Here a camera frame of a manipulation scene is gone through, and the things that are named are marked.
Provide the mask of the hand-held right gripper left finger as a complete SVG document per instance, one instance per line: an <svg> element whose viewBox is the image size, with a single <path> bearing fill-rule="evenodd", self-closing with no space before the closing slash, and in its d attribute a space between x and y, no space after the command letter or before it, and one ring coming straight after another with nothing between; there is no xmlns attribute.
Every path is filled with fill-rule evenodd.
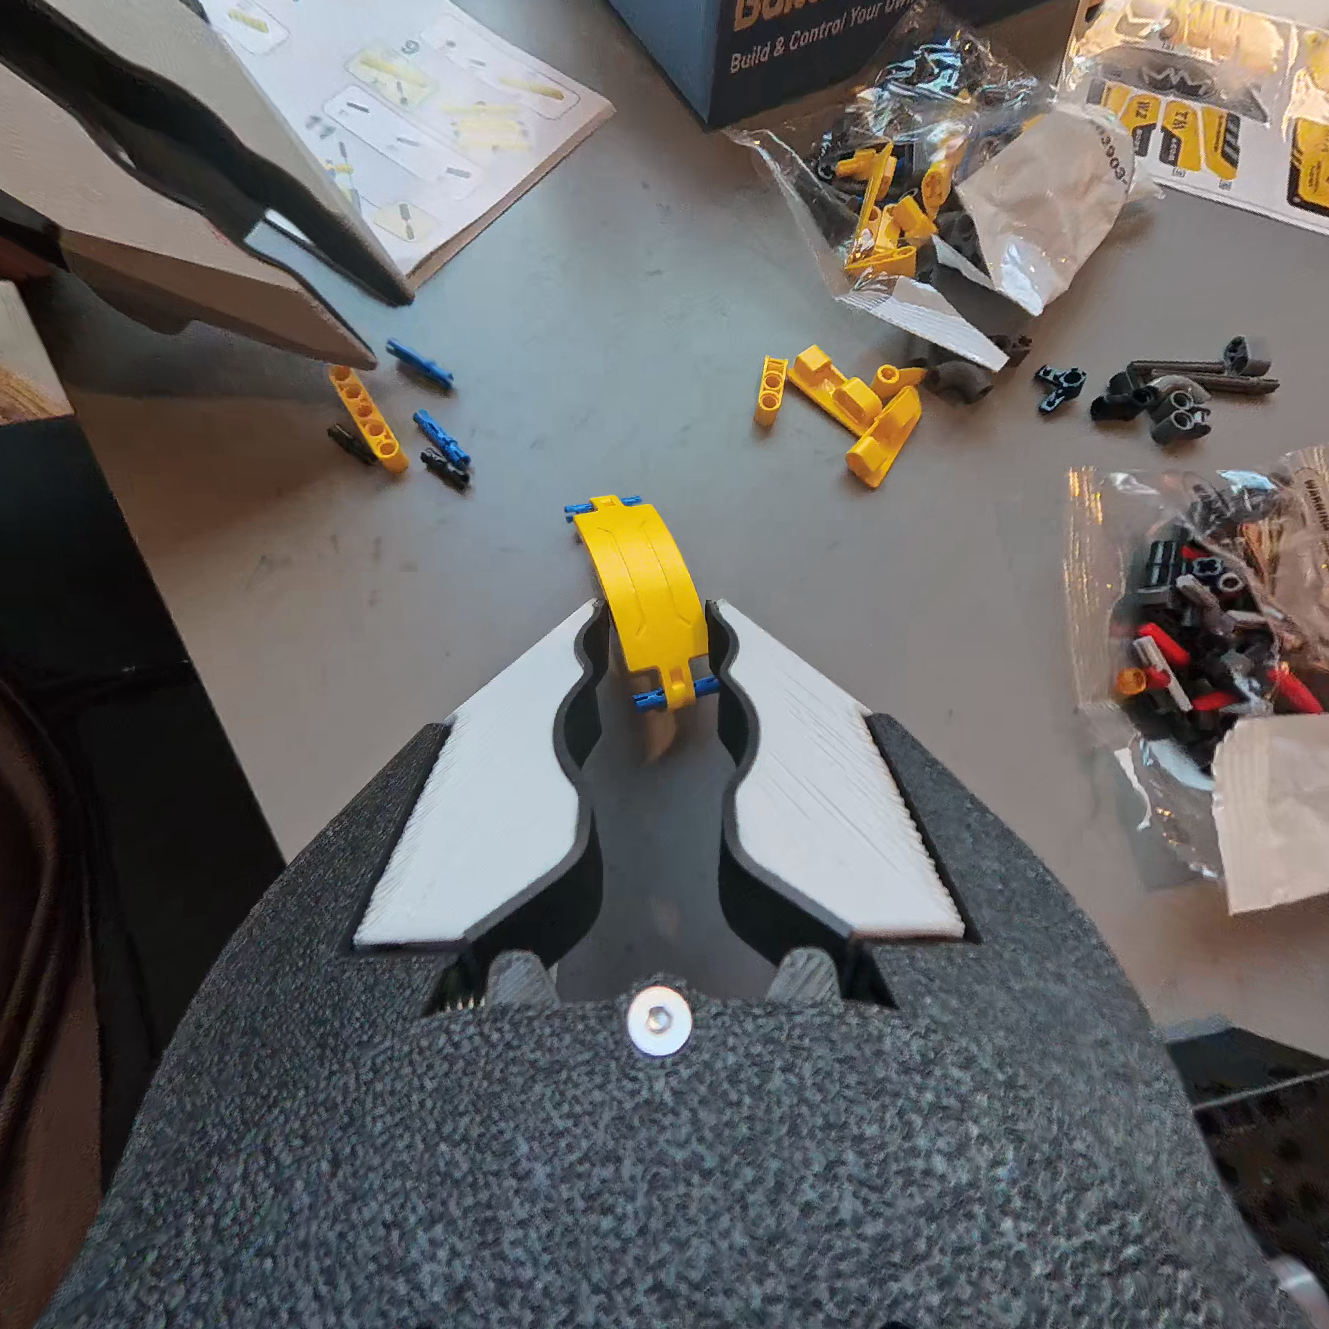
<svg viewBox="0 0 1329 1329"><path fill-rule="evenodd" d="M603 898L584 768L602 736L608 612L589 601L458 706L353 931L358 954L509 950L554 965Z"/></svg>

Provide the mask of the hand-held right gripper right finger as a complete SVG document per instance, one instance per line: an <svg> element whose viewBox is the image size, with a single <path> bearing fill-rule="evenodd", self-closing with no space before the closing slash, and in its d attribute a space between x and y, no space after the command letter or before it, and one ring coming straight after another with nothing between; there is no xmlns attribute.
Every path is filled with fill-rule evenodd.
<svg viewBox="0 0 1329 1329"><path fill-rule="evenodd" d="M815 949L852 976L870 947L958 942L955 902L872 711L727 601L706 604L722 794L719 898L774 967Z"/></svg>

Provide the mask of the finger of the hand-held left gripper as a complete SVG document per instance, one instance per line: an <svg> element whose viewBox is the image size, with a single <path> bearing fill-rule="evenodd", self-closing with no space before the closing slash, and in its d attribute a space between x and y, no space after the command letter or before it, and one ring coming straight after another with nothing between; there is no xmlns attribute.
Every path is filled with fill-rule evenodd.
<svg viewBox="0 0 1329 1329"><path fill-rule="evenodd" d="M226 241L260 257L253 238L275 217L380 303L413 303L406 277L200 4L3 2L1 56L112 163Z"/></svg>
<svg viewBox="0 0 1329 1329"><path fill-rule="evenodd" d="M301 278L115 163L63 108L1 75L3 222L157 331L198 322L314 361L375 368L366 342Z"/></svg>

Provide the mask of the yellow five-hole beam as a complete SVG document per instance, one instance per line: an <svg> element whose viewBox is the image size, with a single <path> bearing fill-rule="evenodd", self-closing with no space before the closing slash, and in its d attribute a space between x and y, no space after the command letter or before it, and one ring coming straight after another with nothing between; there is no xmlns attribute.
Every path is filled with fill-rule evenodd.
<svg viewBox="0 0 1329 1329"><path fill-rule="evenodd" d="M327 378L351 420L358 453L388 474L405 474L408 459L403 448L358 373L343 365L330 365Z"/></svg>

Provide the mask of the yellow panel brick blue pin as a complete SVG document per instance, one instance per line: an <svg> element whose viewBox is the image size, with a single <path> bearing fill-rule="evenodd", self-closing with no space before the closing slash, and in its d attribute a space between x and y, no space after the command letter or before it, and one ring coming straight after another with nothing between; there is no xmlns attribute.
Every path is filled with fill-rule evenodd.
<svg viewBox="0 0 1329 1329"><path fill-rule="evenodd" d="M678 711L715 693L717 680L693 671L707 661L706 612L655 506L606 495L567 505L563 518L585 545L628 675L654 682L634 708Z"/></svg>

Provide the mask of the clear bag black red parts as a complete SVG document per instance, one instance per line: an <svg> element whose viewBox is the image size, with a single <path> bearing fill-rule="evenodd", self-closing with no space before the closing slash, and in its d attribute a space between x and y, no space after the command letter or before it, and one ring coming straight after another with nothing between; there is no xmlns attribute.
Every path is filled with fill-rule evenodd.
<svg viewBox="0 0 1329 1329"><path fill-rule="evenodd" d="M1077 710L1231 915L1325 898L1327 454L1067 475Z"/></svg>

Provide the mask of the blue cardboard kit box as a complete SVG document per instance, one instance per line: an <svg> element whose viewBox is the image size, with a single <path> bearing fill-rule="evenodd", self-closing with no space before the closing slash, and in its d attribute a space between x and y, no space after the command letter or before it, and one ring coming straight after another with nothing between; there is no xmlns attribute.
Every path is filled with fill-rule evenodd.
<svg viewBox="0 0 1329 1329"><path fill-rule="evenodd" d="M611 2L678 98L722 129L844 82L898 38L906 2Z"/></svg>

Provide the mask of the clear bag of small pins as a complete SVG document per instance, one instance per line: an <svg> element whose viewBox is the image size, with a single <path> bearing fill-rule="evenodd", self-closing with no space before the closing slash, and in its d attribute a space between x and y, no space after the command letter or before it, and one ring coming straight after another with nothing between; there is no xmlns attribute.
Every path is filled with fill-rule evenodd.
<svg viewBox="0 0 1329 1329"><path fill-rule="evenodd" d="M940 4L907 5L844 91L725 137L769 173L837 303L990 373L1138 191L1114 113Z"/></svg>

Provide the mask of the open instruction booklet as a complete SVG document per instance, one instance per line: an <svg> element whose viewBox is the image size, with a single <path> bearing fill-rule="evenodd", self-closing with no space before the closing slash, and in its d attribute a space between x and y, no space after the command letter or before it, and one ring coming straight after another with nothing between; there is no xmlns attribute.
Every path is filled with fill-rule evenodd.
<svg viewBox="0 0 1329 1329"><path fill-rule="evenodd" d="M444 2L203 2L411 288L613 106Z"/></svg>

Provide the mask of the person's black pants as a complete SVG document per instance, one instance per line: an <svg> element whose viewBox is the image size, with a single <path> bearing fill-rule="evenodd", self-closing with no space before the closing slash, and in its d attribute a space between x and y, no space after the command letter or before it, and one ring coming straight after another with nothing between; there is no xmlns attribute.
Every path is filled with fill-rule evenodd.
<svg viewBox="0 0 1329 1329"><path fill-rule="evenodd" d="M3 685L86 827L110 1175L206 973L286 862L81 425L3 427Z"/></svg>

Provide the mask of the yellow pin connector block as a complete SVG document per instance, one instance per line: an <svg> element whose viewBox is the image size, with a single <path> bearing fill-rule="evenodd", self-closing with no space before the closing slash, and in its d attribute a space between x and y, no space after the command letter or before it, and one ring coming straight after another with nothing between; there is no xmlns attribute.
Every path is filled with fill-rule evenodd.
<svg viewBox="0 0 1329 1329"><path fill-rule="evenodd" d="M904 387L893 396L868 430L847 449L847 472L867 488L880 488L920 423L920 415L922 404L916 387Z"/></svg>

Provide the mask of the yellow curved liftarm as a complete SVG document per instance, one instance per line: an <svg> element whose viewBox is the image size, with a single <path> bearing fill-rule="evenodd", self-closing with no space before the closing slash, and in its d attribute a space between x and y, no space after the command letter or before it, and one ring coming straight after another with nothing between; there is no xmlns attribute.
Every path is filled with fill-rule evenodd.
<svg viewBox="0 0 1329 1329"><path fill-rule="evenodd" d="M787 379L855 440L883 414L881 397L865 381L844 376L818 345L789 361Z"/></svg>

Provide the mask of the person's brown shirt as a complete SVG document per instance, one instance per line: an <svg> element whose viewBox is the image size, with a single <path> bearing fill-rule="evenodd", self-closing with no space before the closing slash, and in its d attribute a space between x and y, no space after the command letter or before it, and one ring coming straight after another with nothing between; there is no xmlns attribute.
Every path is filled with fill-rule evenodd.
<svg viewBox="0 0 1329 1329"><path fill-rule="evenodd" d="M102 1072L83 806L1 692L1 1326L34 1326L102 1199Z"/></svg>

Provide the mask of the black perforated block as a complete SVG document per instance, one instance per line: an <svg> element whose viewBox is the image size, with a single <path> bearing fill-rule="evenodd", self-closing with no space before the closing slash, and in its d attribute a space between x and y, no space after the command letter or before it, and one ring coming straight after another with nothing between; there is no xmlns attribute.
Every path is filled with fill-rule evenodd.
<svg viewBox="0 0 1329 1329"><path fill-rule="evenodd" d="M1194 1121L1265 1255L1327 1282L1327 1061L1225 1020L1164 1032Z"/></svg>

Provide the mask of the sticker sheet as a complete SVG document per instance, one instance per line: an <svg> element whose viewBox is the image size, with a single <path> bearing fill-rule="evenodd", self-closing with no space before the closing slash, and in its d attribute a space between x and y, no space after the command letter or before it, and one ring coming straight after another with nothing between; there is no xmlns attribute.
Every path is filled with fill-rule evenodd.
<svg viewBox="0 0 1329 1329"><path fill-rule="evenodd" d="M1080 4L1057 91L1160 186L1327 233L1327 4Z"/></svg>

